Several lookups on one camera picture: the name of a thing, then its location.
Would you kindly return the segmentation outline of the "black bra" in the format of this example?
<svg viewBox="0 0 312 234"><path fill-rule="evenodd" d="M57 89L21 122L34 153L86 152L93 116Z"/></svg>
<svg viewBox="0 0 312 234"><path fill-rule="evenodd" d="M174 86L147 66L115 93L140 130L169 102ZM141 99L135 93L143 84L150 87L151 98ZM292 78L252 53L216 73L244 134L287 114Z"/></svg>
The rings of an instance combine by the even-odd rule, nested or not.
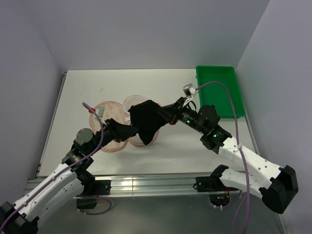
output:
<svg viewBox="0 0 312 234"><path fill-rule="evenodd" d="M158 113L161 106L152 100L132 105L128 110L131 124L139 128L138 135L144 145L152 142L156 132L168 121Z"/></svg>

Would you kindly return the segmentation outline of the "floral pink mesh laundry bag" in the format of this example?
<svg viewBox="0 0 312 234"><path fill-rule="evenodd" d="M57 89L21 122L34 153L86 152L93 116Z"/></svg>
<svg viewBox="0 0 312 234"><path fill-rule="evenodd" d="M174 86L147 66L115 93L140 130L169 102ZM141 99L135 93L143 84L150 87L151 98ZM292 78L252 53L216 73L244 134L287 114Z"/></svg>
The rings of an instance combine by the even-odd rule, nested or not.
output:
<svg viewBox="0 0 312 234"><path fill-rule="evenodd" d="M104 120L113 118L114 120L116 120L117 122L121 124L130 125L131 120L130 120L130 113L128 112L128 110L131 108L132 105L138 105L147 100L148 99L144 96L133 95L133 96L129 96L128 98L126 98L123 104L120 104L116 101L105 101L105 102L98 104L95 108L97 108L98 106L102 106L105 108L105 112L103 116ZM131 143L135 147L145 146L144 143L139 138L139 135L137 134L136 136L129 138L125 142L118 143L118 142L112 141L108 145L104 146L101 150L106 153L117 152L117 151L122 150L128 142Z"/></svg>

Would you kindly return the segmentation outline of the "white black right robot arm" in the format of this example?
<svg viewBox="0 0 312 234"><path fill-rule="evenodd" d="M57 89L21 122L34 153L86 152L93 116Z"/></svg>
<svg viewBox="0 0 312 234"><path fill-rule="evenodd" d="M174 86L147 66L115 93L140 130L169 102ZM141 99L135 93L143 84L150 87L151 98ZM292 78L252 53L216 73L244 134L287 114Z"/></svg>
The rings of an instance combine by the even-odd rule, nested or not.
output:
<svg viewBox="0 0 312 234"><path fill-rule="evenodd" d="M161 107L157 112L171 125L178 121L202 134L200 141L208 149L223 156L245 170L237 172L220 165L212 173L211 185L216 190L236 188L260 198L273 212L282 214L298 193L295 170L274 164L238 142L218 123L220 117L213 105L191 110L181 97L175 103Z"/></svg>

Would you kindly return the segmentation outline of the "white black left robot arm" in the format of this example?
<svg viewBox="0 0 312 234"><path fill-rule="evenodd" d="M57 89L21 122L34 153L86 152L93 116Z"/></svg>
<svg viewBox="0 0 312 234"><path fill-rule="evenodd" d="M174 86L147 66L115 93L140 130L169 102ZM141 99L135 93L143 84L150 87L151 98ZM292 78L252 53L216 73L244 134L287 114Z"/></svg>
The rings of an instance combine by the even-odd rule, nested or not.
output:
<svg viewBox="0 0 312 234"><path fill-rule="evenodd" d="M39 220L80 194L89 195L95 189L95 177L88 172L91 156L110 142L124 142L137 134L138 128L108 119L94 133L83 128L71 150L53 172L27 195L13 204L0 207L0 232L3 234L36 234Z"/></svg>

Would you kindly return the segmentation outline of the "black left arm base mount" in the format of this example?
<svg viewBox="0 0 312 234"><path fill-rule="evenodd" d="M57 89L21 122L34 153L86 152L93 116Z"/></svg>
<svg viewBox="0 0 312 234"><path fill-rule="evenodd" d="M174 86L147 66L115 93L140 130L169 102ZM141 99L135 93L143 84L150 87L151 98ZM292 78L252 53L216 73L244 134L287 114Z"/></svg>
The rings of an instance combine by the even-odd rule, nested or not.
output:
<svg viewBox="0 0 312 234"><path fill-rule="evenodd" d="M76 208L87 215L101 215L112 208L112 202L104 196L110 194L110 180L94 180L84 186L83 192L76 198ZM93 210L97 205L104 205L106 209L101 212L88 212Z"/></svg>

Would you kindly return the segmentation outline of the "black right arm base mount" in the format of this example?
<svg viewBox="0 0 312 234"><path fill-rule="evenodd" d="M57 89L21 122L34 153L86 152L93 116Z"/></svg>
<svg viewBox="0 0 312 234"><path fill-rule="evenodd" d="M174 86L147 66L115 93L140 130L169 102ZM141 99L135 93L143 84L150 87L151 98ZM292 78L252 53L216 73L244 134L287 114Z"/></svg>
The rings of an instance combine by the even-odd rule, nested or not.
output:
<svg viewBox="0 0 312 234"><path fill-rule="evenodd" d="M230 204L230 192L238 190L224 186L218 178L212 176L196 177L193 189L198 193L208 193L209 202L213 207L216 206L220 209Z"/></svg>

